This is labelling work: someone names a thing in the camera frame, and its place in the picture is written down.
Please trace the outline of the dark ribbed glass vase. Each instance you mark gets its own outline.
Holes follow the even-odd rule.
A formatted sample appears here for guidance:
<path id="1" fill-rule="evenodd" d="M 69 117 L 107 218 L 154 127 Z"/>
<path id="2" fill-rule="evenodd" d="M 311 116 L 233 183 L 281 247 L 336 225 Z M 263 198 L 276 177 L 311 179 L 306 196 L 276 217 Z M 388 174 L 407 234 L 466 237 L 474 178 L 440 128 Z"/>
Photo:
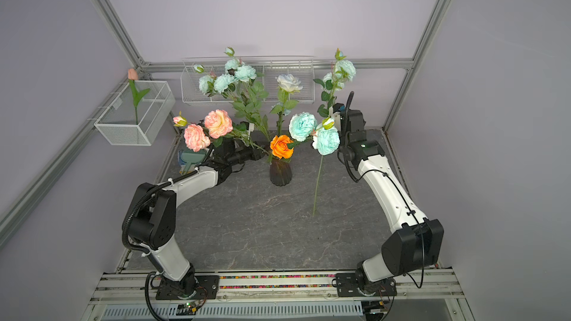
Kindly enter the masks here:
<path id="1" fill-rule="evenodd" d="M 270 181 L 273 185 L 284 187 L 292 180 L 292 170 L 290 164 L 279 160 L 273 159 L 269 171 Z"/>

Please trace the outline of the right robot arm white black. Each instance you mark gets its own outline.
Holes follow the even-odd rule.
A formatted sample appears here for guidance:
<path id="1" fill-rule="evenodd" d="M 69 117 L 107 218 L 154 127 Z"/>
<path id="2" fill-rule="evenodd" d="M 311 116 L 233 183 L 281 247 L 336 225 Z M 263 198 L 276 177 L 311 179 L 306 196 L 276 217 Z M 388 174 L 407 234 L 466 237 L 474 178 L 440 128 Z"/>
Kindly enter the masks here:
<path id="1" fill-rule="evenodd" d="M 367 296 L 379 292 L 398 275 L 435 266 L 440 257 L 444 228 L 429 219 L 413 202 L 393 173 L 378 141 L 367 138 L 361 111 L 349 104 L 332 107 L 335 126 L 341 129 L 343 164 L 353 181 L 365 181 L 388 220 L 391 235 L 374 257 L 358 264 L 358 290 Z"/>

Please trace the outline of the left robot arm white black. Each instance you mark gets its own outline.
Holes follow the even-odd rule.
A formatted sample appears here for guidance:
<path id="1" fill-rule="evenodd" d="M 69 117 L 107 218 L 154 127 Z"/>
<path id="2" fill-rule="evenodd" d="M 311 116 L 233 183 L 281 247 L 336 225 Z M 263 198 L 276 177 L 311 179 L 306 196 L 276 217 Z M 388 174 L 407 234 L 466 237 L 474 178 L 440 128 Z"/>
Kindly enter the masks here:
<path id="1" fill-rule="evenodd" d="M 240 150 L 223 145 L 208 153 L 190 172 L 160 184 L 143 183 L 135 190 L 121 226 L 123 246 L 148 258 L 161 276 L 159 300 L 194 299 L 199 281 L 195 268 L 184 257 L 175 240 L 178 207 L 198 193 L 223 183 L 233 167 L 258 161 L 266 154 L 261 148 Z"/>

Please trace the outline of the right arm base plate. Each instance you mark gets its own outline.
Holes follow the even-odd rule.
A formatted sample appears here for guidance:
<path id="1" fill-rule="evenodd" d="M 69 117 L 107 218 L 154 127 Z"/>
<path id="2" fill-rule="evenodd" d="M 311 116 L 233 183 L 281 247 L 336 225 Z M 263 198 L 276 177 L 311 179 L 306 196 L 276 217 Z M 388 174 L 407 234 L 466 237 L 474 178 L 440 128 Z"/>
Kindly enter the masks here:
<path id="1" fill-rule="evenodd" d="M 350 273 L 336 273 L 332 280 L 339 297 L 395 297 L 394 278 L 371 282 L 361 270 Z"/>

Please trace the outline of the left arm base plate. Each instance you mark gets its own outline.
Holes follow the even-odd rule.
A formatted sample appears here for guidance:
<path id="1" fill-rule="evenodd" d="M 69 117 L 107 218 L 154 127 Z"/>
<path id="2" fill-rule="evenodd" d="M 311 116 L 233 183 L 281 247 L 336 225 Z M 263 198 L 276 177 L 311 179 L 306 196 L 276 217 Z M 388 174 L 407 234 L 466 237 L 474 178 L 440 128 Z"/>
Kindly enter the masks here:
<path id="1" fill-rule="evenodd" d="M 156 300 L 213 300 L 217 297 L 220 277 L 214 274 L 192 275 L 182 281 L 161 279 Z"/>

